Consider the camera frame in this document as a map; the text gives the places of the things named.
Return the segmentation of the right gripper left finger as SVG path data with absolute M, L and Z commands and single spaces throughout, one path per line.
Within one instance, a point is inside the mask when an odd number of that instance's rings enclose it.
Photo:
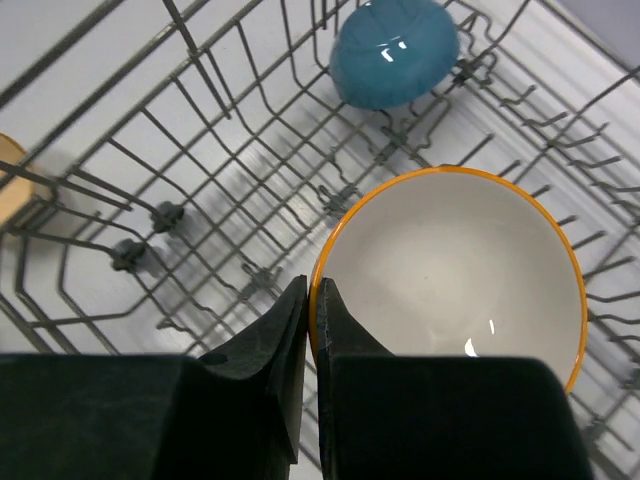
M 5 479 L 285 479 L 297 462 L 307 279 L 199 356 L 5 354 Z

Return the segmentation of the plain blue bowl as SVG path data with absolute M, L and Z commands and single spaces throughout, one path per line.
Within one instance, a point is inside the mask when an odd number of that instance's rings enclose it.
M 460 52 L 456 25 L 435 1 L 367 1 L 342 25 L 329 74 L 339 98 L 365 110 L 408 104 L 437 86 Z

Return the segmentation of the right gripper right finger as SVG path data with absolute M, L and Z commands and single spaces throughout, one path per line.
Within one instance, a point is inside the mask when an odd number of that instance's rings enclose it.
M 323 280 L 315 294 L 327 479 L 589 479 L 564 390 L 542 362 L 390 353 Z

